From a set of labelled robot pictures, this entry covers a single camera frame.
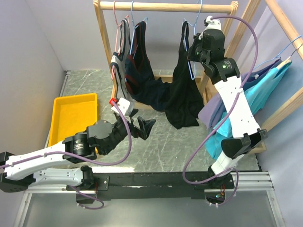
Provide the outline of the black tank top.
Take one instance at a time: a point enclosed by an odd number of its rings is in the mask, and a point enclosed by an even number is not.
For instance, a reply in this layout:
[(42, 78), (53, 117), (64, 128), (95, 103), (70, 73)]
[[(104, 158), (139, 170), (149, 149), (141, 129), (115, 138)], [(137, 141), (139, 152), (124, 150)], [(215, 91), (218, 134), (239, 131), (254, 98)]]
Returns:
[(196, 82), (191, 79), (191, 66), (187, 59), (189, 48), (189, 24), (183, 22), (178, 50), (178, 62), (173, 71), (173, 81), (169, 84), (169, 101), (165, 115), (176, 129), (198, 126), (198, 114), (204, 107)]

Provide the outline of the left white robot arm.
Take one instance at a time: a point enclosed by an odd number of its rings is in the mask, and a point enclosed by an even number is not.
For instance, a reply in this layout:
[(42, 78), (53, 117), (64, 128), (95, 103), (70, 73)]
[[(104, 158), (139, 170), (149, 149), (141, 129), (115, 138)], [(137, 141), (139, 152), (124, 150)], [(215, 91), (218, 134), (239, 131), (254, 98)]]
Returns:
[(50, 147), (24, 155), (9, 152), (0, 154), (0, 189), (3, 192), (22, 192), (29, 187), (43, 184), (65, 184), (81, 190), (94, 186), (93, 171), (88, 166), (76, 169), (58, 169), (63, 164), (77, 164), (96, 161), (98, 155), (108, 155), (116, 146), (128, 138), (146, 140), (155, 119), (145, 120), (138, 117), (139, 125), (134, 125), (131, 116), (121, 117), (115, 114), (116, 122), (99, 120), (83, 132), (67, 137)]

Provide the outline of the blue wire hanger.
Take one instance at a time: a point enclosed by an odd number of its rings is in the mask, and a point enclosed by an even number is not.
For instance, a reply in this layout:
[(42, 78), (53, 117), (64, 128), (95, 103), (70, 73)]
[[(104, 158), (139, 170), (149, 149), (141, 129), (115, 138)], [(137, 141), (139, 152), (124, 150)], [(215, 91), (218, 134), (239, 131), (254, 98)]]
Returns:
[[(193, 28), (193, 35), (196, 34), (196, 25), (197, 25), (197, 22), (198, 22), (199, 15), (201, 13), (203, 1), (199, 0), (197, 2), (197, 4), (198, 3), (200, 3), (200, 9), (197, 13), (196, 20), (195, 20), (194, 24), (187, 23), (189, 26), (191, 26)], [(189, 49), (189, 44), (187, 44), (186, 41), (187, 41), (186, 38), (184, 38), (183, 43), (184, 43), (185, 50), (187, 51)], [(189, 69), (189, 72), (190, 72), (190, 77), (191, 77), (192, 80), (194, 80), (196, 78), (196, 64), (194, 63), (194, 69), (192, 69), (190, 61), (188, 61), (187, 64), (188, 64), (188, 69)]]

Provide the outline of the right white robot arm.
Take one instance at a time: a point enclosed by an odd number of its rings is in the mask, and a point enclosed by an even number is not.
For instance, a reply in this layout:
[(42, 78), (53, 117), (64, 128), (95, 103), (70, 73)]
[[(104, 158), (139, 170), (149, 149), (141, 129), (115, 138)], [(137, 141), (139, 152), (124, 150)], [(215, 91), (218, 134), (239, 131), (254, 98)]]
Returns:
[(219, 188), (237, 162), (267, 137), (256, 122), (241, 86), (236, 61), (225, 57), (225, 35), (218, 29), (207, 29), (194, 35), (189, 60), (199, 62), (211, 79), (225, 106), (232, 128), (232, 137), (221, 142), (222, 151), (209, 167), (208, 185)]

